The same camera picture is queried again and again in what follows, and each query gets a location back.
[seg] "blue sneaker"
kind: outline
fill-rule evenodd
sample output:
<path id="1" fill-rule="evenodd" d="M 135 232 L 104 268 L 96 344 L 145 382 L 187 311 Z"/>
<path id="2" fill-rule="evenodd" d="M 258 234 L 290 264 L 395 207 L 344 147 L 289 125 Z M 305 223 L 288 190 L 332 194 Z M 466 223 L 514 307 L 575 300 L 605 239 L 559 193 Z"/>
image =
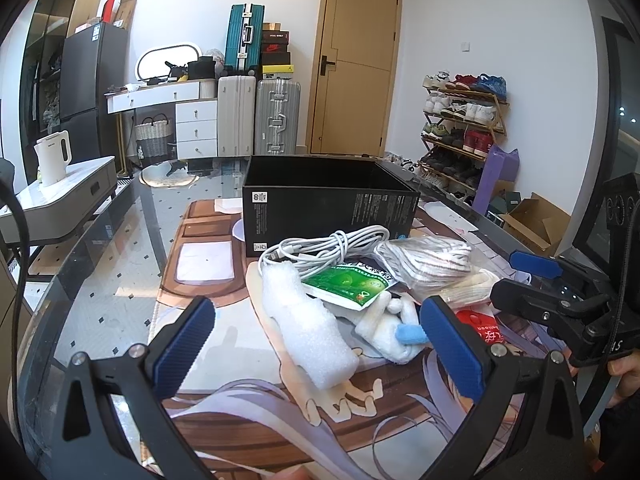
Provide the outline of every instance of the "blue sneaker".
<path id="1" fill-rule="evenodd" d="M 472 89 L 478 92 L 489 92 L 494 94 L 500 101 L 507 100 L 507 82 L 503 77 L 481 74 L 478 78 L 478 82 L 473 85 Z"/>

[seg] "white kettle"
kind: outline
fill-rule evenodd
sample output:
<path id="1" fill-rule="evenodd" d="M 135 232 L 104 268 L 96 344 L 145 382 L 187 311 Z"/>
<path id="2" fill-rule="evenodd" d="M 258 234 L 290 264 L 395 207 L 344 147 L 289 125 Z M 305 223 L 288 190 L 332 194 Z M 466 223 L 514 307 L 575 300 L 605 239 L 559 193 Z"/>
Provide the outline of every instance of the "white kettle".
<path id="1" fill-rule="evenodd" d="M 66 178 L 66 167 L 71 162 L 68 131 L 57 132 L 39 139 L 34 149 L 40 163 L 43 186 L 51 186 Z"/>

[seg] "open black box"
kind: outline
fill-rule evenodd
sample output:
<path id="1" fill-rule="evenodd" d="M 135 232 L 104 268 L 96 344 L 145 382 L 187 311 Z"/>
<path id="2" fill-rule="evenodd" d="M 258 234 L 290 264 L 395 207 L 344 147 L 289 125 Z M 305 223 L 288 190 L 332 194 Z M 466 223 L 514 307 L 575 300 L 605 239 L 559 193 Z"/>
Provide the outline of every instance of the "open black box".
<path id="1" fill-rule="evenodd" d="M 254 155 L 242 187 L 246 255 L 370 225 L 408 236 L 419 197 L 372 158 Z"/>

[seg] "kettle handle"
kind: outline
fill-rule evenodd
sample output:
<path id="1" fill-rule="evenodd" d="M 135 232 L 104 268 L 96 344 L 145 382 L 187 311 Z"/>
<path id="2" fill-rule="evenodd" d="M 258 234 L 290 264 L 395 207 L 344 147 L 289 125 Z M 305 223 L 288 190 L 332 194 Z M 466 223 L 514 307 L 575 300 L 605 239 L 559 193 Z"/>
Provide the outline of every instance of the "kettle handle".
<path id="1" fill-rule="evenodd" d="M 69 163 L 71 162 L 71 144 L 69 143 L 69 132 L 68 130 L 64 130 L 62 132 L 60 132 L 60 147 L 62 148 L 62 141 L 65 141 L 65 147 L 66 150 L 62 150 L 62 157 L 65 163 L 65 166 L 68 166 Z"/>

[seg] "door frame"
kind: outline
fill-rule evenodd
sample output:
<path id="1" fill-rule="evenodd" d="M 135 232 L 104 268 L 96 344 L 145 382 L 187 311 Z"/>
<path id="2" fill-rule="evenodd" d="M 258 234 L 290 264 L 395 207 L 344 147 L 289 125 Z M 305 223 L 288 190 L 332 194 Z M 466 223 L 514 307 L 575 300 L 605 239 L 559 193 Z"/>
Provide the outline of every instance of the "door frame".
<path id="1" fill-rule="evenodd" d="M 316 114 L 316 94 L 318 93 L 318 76 L 320 72 L 320 57 L 322 49 L 322 33 L 324 31 L 324 14 L 326 12 L 326 0 L 320 0 L 318 10 L 318 26 L 316 27 L 316 44 L 314 47 L 313 65 L 311 69 L 311 86 L 309 88 L 309 108 L 306 116 L 306 152 L 311 153 L 311 137 L 314 130 L 314 116 Z M 382 128 L 382 143 L 378 152 L 382 156 L 385 151 L 386 134 L 389 128 L 389 117 L 391 115 L 391 103 L 394 97 L 394 86 L 396 84 L 396 68 L 398 67 L 398 49 L 400 45 L 400 21 L 402 18 L 402 0 L 398 0 L 396 10 L 396 40 L 394 41 L 394 52 L 391 65 L 389 81 L 389 92 L 386 98 L 385 122 Z"/>

